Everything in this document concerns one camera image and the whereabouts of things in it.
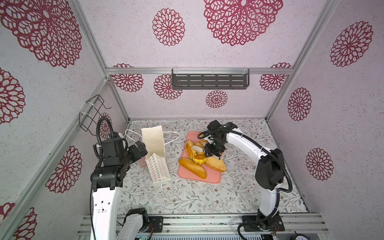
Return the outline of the dark grey wall shelf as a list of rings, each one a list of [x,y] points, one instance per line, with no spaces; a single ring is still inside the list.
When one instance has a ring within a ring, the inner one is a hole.
[[[249,70],[241,74],[184,74],[172,69],[174,90],[246,90],[250,85]]]

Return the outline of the pink object behind bag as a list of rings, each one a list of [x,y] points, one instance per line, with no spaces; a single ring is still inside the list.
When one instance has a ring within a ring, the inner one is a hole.
[[[146,157],[143,157],[143,158],[141,158],[140,160],[138,160],[138,165],[139,165],[141,168],[145,168],[145,167],[147,167]]]

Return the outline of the pale turnover pastry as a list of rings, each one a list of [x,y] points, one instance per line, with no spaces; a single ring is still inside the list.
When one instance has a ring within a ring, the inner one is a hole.
[[[223,160],[218,159],[216,156],[208,157],[205,165],[218,172],[226,172],[227,168]]]

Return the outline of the sugared oblong bread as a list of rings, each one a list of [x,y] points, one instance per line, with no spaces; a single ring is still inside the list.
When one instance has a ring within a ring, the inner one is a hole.
[[[192,159],[197,154],[193,147],[194,143],[191,140],[187,140],[185,143],[185,149],[189,159]]]

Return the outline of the long golden baguette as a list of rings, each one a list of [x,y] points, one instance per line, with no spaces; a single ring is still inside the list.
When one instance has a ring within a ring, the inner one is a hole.
[[[184,167],[199,178],[207,178],[206,170],[202,166],[196,164],[193,160],[190,160],[188,158],[181,158],[179,159],[179,164],[180,166]]]

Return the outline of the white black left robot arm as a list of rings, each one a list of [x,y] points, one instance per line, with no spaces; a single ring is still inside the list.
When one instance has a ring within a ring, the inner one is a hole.
[[[127,140],[120,137],[104,140],[98,146],[99,162],[91,174],[91,239],[135,240],[149,225],[147,212],[143,208],[129,211],[116,234],[117,201],[131,164],[148,151],[141,141],[128,146]]]

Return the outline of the black round gauge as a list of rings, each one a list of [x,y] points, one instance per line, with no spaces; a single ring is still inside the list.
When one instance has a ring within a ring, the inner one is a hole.
[[[304,234],[294,233],[289,237],[289,240],[310,240],[310,238]]]

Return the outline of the ridged spiral bread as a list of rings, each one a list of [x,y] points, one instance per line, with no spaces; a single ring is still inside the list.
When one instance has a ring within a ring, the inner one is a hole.
[[[208,143],[209,143],[209,141],[207,141],[207,140],[200,140],[199,142],[195,143],[195,146],[198,146],[198,147],[204,149],[205,145],[208,144]]]

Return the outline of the white printed paper bag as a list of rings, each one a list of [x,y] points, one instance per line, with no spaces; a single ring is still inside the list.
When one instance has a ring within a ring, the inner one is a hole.
[[[180,137],[180,134],[174,131],[163,131],[162,126],[143,128],[141,134],[127,129],[125,130],[125,135],[130,140],[133,139],[129,136],[128,132],[141,137],[142,142],[146,145],[148,153],[145,156],[145,162],[153,183],[158,184],[170,181],[171,174],[167,163],[165,146],[177,140]],[[165,142],[164,134],[176,134],[177,136],[173,140]]]

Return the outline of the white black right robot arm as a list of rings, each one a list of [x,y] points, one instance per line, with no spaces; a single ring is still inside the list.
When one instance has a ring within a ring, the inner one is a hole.
[[[222,125],[217,120],[210,122],[207,130],[198,135],[198,139],[210,140],[204,147],[207,157],[218,157],[225,151],[226,144],[231,144],[252,159],[256,164],[255,179],[262,187],[258,216],[265,221],[277,214],[280,193],[289,193],[293,189],[283,153],[279,149],[265,148],[232,122]]]

